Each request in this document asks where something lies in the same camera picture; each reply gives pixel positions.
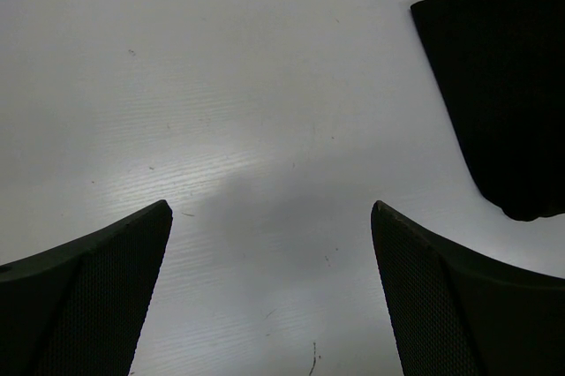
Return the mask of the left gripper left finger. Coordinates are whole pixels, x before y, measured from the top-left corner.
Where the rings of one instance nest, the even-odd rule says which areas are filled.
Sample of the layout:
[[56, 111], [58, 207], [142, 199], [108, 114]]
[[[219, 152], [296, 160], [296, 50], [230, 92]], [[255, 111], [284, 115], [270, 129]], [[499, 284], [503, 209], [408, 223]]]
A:
[[172, 227], [165, 200], [1, 267], [3, 375], [127, 375]]

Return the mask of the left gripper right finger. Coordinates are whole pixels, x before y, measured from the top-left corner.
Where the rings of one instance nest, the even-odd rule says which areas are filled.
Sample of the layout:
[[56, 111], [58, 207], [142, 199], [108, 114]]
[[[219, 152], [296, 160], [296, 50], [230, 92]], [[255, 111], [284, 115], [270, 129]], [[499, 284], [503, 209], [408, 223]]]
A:
[[405, 375], [562, 375], [564, 281], [489, 258], [382, 201], [371, 214]]

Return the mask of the black skirt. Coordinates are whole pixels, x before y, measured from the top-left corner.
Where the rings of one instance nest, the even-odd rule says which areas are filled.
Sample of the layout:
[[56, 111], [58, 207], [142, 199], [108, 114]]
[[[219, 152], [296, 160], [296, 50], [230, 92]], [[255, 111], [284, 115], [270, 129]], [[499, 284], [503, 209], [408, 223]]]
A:
[[411, 16], [480, 193], [564, 210], [564, 0], [423, 0]]

